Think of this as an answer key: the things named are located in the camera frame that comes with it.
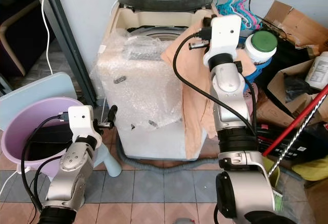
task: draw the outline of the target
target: green bottle cap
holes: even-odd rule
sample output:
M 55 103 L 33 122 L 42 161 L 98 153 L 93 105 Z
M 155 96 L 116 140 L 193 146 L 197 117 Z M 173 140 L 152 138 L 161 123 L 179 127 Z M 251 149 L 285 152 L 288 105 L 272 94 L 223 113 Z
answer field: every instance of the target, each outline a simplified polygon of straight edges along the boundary
M 276 36 L 267 31 L 258 31 L 254 33 L 251 39 L 253 47 L 261 52 L 270 52 L 277 47 Z

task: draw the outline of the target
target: peach cloth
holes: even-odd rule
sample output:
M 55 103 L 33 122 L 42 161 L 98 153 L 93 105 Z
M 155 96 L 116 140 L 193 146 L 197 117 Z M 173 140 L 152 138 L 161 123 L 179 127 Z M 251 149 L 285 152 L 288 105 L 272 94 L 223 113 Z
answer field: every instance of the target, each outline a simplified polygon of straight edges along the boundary
M 199 31 L 202 21 L 189 27 L 162 53 L 161 58 L 172 65 L 173 57 L 180 43 L 189 35 Z M 190 39 L 184 44 L 178 55 L 176 65 L 179 74 L 187 81 L 209 93 L 210 71 L 203 64 L 205 48 L 189 50 L 189 43 L 198 42 L 199 39 Z M 253 73 L 256 68 L 248 58 L 244 50 L 237 50 L 238 57 L 242 59 L 243 74 L 245 76 Z M 213 138 L 216 133 L 213 117 L 213 102 L 205 96 L 194 91 L 192 88 L 182 84 L 182 120 L 184 123 L 184 142 L 187 159 L 195 158 L 200 151 L 201 135 L 204 128 L 209 138 Z

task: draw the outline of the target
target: cardboard box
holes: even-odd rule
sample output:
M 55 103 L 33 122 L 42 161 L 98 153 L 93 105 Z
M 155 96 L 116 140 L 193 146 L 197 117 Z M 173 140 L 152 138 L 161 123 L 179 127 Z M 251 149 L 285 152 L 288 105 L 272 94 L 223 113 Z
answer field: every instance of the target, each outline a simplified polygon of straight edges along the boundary
M 305 189 L 307 200 L 316 224 L 326 224 L 328 219 L 328 179 L 315 182 Z
M 319 52 L 328 50 L 328 29 L 292 6 L 274 1 L 265 19 L 281 28 L 286 33 L 279 31 L 281 36 L 296 47 L 316 45 Z
M 303 62 L 280 70 L 275 77 L 268 84 L 268 90 L 293 114 L 298 116 L 300 112 L 314 99 L 316 95 L 309 95 L 303 93 L 293 101 L 286 103 L 286 92 L 284 87 L 284 74 L 296 75 L 307 74 L 312 66 L 313 60 Z M 328 122 L 328 99 L 321 104 L 319 110 L 314 114 L 310 124 L 318 123 L 320 121 Z
M 294 120 L 275 106 L 262 90 L 259 90 L 256 107 L 256 117 L 259 122 L 288 127 Z

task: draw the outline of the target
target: purple bucket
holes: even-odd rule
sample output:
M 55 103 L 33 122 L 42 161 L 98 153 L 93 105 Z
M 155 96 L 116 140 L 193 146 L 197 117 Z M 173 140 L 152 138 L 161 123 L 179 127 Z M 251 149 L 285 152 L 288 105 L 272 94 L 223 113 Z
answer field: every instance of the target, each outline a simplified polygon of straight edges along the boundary
M 4 155 L 14 162 L 21 164 L 22 150 L 26 139 L 33 132 L 33 130 L 40 125 L 42 121 L 50 116 L 58 115 L 59 112 L 67 111 L 70 106 L 83 105 L 81 102 L 69 97 L 52 97 L 40 100 L 25 109 L 23 109 L 8 125 L 4 131 L 1 139 L 1 149 Z M 45 124 L 45 126 L 59 124 L 59 120 L 52 120 Z M 41 160 L 25 161 L 25 167 L 32 167 L 37 169 L 43 162 L 49 158 L 60 156 L 65 153 L 65 150 Z M 51 161 L 46 164 L 41 172 L 54 177 L 58 172 L 59 159 Z

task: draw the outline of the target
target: white wall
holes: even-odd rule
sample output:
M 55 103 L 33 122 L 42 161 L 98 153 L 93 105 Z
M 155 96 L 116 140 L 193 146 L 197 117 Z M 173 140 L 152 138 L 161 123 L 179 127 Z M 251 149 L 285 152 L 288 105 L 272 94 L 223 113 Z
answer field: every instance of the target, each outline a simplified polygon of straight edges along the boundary
M 115 0 L 60 0 L 88 71 L 96 58 Z M 251 9 L 265 16 L 274 0 L 252 0 Z M 279 0 L 328 27 L 328 0 Z

